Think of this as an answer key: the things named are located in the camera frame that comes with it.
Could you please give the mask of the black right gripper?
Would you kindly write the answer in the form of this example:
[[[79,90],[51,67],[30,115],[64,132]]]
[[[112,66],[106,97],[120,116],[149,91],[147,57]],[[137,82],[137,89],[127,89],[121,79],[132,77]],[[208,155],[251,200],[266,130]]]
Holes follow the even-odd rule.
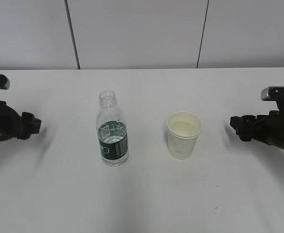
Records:
[[[230,126],[236,131],[241,141],[256,140],[257,117],[252,115],[232,116]]]

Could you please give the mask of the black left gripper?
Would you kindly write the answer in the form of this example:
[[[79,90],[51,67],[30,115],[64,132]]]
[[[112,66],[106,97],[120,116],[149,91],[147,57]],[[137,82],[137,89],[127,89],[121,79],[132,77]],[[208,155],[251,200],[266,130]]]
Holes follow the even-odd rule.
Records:
[[[26,140],[31,135],[38,134],[41,128],[41,120],[37,119],[34,114],[23,112],[21,115],[21,125],[18,129],[17,139]]]

